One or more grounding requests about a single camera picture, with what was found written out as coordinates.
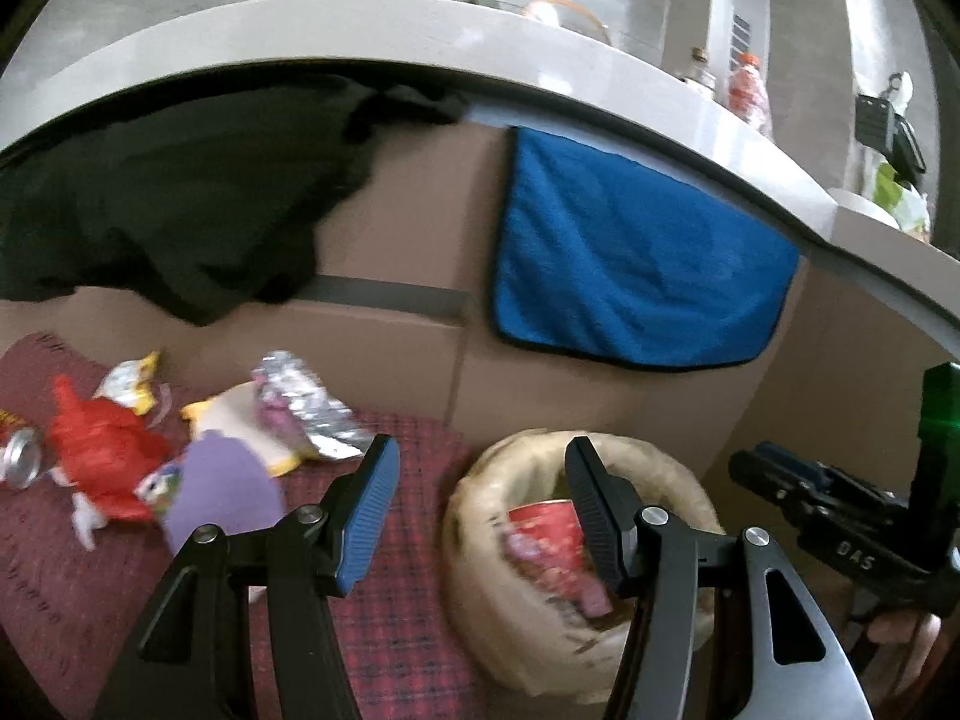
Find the trash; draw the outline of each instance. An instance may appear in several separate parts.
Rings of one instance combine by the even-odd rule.
[[[286,512],[280,485],[258,457],[215,430],[186,447],[179,471],[176,498],[160,517],[174,554],[200,525],[212,522],[233,536],[272,528]]]
[[[136,486],[133,494],[150,507],[157,519],[170,509],[179,492],[184,470],[179,461],[162,464],[159,469]]]
[[[373,434],[353,420],[344,403],[331,397],[303,360],[275,351],[253,370],[259,423],[302,457],[359,458]]]
[[[59,459],[55,478],[76,487],[74,527],[80,542],[92,548],[89,531],[101,521],[90,509],[106,520],[152,521],[154,513],[136,490],[169,459],[167,440],[112,400],[81,399],[62,374],[54,378],[54,396],[58,412],[48,439]]]
[[[0,484],[25,490],[40,475],[42,464],[40,431],[19,416],[0,410]]]
[[[610,614],[613,604],[587,564],[584,532],[569,500],[510,509],[503,530],[507,559],[537,587],[559,595],[589,619]]]
[[[296,452],[257,420],[253,382],[233,386],[208,400],[190,403],[181,409],[181,416],[190,422],[190,437],[194,439],[206,430],[218,430],[224,436],[246,443],[271,476],[282,476],[301,463]]]
[[[137,416],[150,412],[157,401],[150,392],[150,380],[157,371],[159,352],[151,352],[142,360],[127,360],[116,365],[98,386],[94,397],[105,397],[126,406]]]

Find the red plaid blanket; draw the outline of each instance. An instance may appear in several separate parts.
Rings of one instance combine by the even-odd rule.
[[[0,359],[0,409],[46,426],[59,372],[88,397],[106,369],[54,336],[18,341]],[[206,394],[171,389],[173,408],[157,429],[183,447],[179,408]],[[430,419],[358,416],[397,439],[401,474],[370,574],[349,598],[330,601],[357,703],[365,720],[479,717],[479,680],[443,619],[439,594],[440,501],[466,450]],[[280,479],[287,505],[320,500],[353,468],[301,466]],[[120,523],[98,531],[96,551],[85,552],[70,512],[69,493],[49,479],[24,493],[0,487],[0,627],[66,720],[85,720],[171,555],[159,528]],[[261,720],[278,720],[265,600],[251,607],[251,655]]]

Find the red plastic bag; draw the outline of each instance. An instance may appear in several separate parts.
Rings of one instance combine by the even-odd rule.
[[[80,399],[63,374],[54,377],[54,396],[58,413],[47,437],[67,479],[108,519],[154,519],[133,490],[168,459],[167,440],[112,400]]]

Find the plastic bottle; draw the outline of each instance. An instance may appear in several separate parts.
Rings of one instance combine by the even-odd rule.
[[[690,52],[690,66],[680,80],[691,89],[696,90],[708,100],[716,99],[717,80],[707,70],[707,52],[703,49],[693,49]]]
[[[760,60],[751,53],[741,53],[740,62],[730,76],[727,98],[731,112],[757,132],[772,138],[770,98],[760,77]]]

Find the white countertop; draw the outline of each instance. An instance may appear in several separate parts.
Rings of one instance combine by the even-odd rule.
[[[444,0],[250,0],[168,20],[0,100],[0,149],[124,89],[227,65],[291,58],[439,67],[572,98],[706,157],[797,223],[960,317],[960,263],[837,203],[766,138],[619,50],[512,13]]]

